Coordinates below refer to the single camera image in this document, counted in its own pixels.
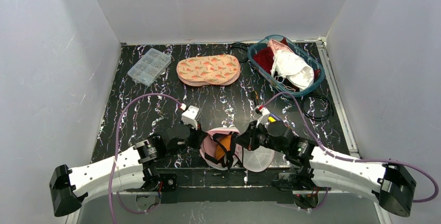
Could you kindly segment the white round mesh laundry bag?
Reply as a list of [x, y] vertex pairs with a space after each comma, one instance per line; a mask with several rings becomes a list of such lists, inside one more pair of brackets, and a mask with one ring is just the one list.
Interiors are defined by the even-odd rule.
[[[237, 130], [235, 127], [231, 127], [231, 128], [219, 127], [207, 131], [207, 134], [211, 133], [212, 131], [237, 131], [239, 133], [239, 130]], [[248, 151], [243, 148], [242, 154], [243, 154], [242, 166], [245, 169], [252, 172], [262, 172], [271, 164], [275, 152], [274, 150], [268, 148], [259, 147], [254, 151]]]

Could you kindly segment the orange black bra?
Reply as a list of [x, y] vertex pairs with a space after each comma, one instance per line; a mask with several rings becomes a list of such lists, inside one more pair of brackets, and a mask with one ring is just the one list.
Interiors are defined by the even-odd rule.
[[234, 142], [237, 131], [212, 131], [203, 140], [200, 153], [207, 164], [217, 170], [242, 165], [242, 146]]

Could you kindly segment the floral mesh laundry bag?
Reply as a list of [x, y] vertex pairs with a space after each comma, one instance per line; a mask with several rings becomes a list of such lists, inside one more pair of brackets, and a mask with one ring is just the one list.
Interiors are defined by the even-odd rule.
[[179, 61], [176, 72], [178, 78], [189, 86], [226, 86], [239, 78], [241, 64], [235, 56], [228, 54], [197, 56]]

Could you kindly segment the white bra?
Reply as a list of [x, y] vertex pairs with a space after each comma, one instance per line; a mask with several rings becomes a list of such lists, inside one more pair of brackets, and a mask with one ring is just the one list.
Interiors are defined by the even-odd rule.
[[275, 52], [270, 74], [274, 76], [275, 73], [300, 90], [309, 88], [314, 82], [313, 68], [303, 58], [288, 50]]

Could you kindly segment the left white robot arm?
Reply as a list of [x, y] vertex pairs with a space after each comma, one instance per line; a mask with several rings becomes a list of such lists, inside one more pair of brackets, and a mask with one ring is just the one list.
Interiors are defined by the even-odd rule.
[[49, 181], [54, 216], [69, 215], [106, 194], [161, 184], [158, 163], [181, 149], [197, 148], [206, 137], [199, 116], [199, 108], [184, 107], [178, 124], [110, 158], [81, 167], [57, 166]]

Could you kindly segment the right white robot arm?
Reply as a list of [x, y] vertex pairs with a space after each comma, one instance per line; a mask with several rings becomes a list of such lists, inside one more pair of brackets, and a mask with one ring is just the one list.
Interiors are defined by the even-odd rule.
[[405, 166], [385, 162], [362, 162], [316, 142], [297, 136], [282, 121], [270, 122], [264, 108], [257, 121], [249, 123], [232, 142], [245, 150], [266, 148], [285, 155], [287, 161], [303, 169], [305, 180], [319, 188], [331, 188], [366, 197], [391, 214], [409, 217], [416, 181]]

